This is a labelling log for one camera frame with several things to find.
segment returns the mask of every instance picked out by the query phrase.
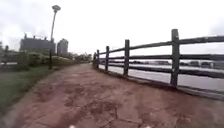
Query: brick walkway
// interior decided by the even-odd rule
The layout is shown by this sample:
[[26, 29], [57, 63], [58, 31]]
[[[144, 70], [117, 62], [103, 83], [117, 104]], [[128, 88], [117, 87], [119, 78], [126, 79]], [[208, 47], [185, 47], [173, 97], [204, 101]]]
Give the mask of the brick walkway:
[[223, 119], [223, 101], [114, 78], [89, 64], [43, 79], [4, 118], [9, 128], [223, 128]]

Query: fence post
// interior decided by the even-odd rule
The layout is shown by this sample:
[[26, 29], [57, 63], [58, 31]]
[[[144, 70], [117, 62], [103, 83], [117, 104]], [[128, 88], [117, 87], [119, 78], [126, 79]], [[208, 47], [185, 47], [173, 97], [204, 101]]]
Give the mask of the fence post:
[[96, 68], [96, 53], [93, 54], [92, 65], [93, 65], [94, 68]]
[[179, 63], [180, 63], [180, 44], [178, 42], [178, 29], [172, 29], [172, 74], [170, 84], [177, 86]]
[[128, 39], [125, 40], [125, 49], [124, 49], [124, 71], [123, 75], [128, 76], [128, 68], [129, 68], [129, 49], [130, 41]]
[[96, 68], [99, 68], [99, 64], [100, 64], [100, 50], [96, 51]]
[[108, 64], [109, 64], [109, 46], [106, 46], [106, 60], [105, 60], [105, 71], [108, 71]]

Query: wooden railing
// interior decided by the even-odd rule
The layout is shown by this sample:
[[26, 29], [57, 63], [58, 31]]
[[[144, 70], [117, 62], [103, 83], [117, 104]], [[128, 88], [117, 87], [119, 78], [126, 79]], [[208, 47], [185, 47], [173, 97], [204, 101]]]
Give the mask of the wooden railing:
[[[170, 84], [173, 86], [177, 85], [178, 74], [195, 75], [195, 76], [206, 76], [211, 78], [224, 78], [224, 73], [220, 72], [210, 72], [202, 70], [192, 70], [192, 69], [180, 69], [180, 60], [224, 60], [224, 55], [214, 55], [214, 54], [180, 54], [180, 45], [186, 44], [200, 44], [200, 43], [223, 43], [224, 36], [213, 36], [213, 37], [200, 37], [191, 39], [181, 39], [179, 40], [179, 34], [177, 29], [172, 30], [172, 40], [160, 43], [151, 43], [138, 46], [130, 46], [130, 41], [125, 40], [125, 47], [115, 50], [109, 50], [109, 46], [106, 46], [106, 52], [101, 52], [97, 50], [94, 54], [93, 65], [95, 68], [99, 68], [99, 64], [105, 65], [105, 71], [108, 72], [108, 66], [123, 68], [123, 75], [128, 76], [128, 70], [141, 70], [150, 72], [162, 72], [171, 73]], [[141, 49], [141, 48], [152, 48], [160, 46], [172, 46], [172, 55], [142, 55], [142, 56], [130, 56], [130, 50]], [[110, 53], [124, 51], [124, 56], [110, 57]], [[100, 58], [100, 55], [106, 54], [106, 58]], [[112, 64], [111, 59], [124, 59], [124, 61], [112, 63], [123, 63], [123, 65]], [[130, 66], [129, 60], [147, 60], [147, 59], [171, 59], [172, 69], [167, 68], [152, 68], [152, 67], [140, 67], [140, 66]]]

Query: river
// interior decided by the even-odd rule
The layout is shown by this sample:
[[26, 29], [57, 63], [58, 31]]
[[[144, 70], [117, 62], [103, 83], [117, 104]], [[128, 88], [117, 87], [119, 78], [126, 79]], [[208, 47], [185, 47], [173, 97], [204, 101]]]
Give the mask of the river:
[[[132, 66], [144, 66], [144, 67], [160, 67], [160, 68], [169, 68], [171, 69], [170, 65], [138, 65], [132, 64]], [[213, 72], [223, 72], [224, 70], [217, 70], [217, 69], [206, 69], [206, 68], [199, 68], [199, 67], [180, 67], [180, 69], [196, 69], [196, 70], [206, 70], [206, 71], [213, 71]], [[123, 69], [119, 67], [109, 67], [109, 71], [116, 72], [116, 73], [123, 73]], [[147, 71], [138, 71], [129, 69], [129, 76], [149, 79], [149, 80], [156, 80], [162, 81], [165, 83], [170, 82], [171, 75], [168, 73], [157, 73], [157, 72], [147, 72]], [[222, 91], [224, 92], [224, 79], [218, 78], [209, 78], [209, 77], [199, 77], [199, 76], [191, 76], [191, 75], [178, 75], [178, 85], [190, 86], [194, 88], [201, 88], [201, 89], [208, 89], [208, 90], [215, 90], [215, 91]]]

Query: tall building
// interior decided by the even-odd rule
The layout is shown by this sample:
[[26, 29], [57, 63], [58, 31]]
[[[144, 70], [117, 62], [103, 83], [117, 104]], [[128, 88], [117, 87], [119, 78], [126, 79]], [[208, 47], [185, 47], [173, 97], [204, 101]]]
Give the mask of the tall building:
[[25, 34], [24, 39], [20, 42], [20, 51], [30, 51], [30, 52], [39, 52], [43, 54], [49, 54], [49, 51], [52, 50], [52, 53], [55, 53], [55, 43], [44, 39], [38, 39], [35, 36], [33, 38], [28, 38]]
[[57, 44], [57, 54], [60, 55], [67, 55], [68, 54], [68, 41], [66, 39], [62, 39]]

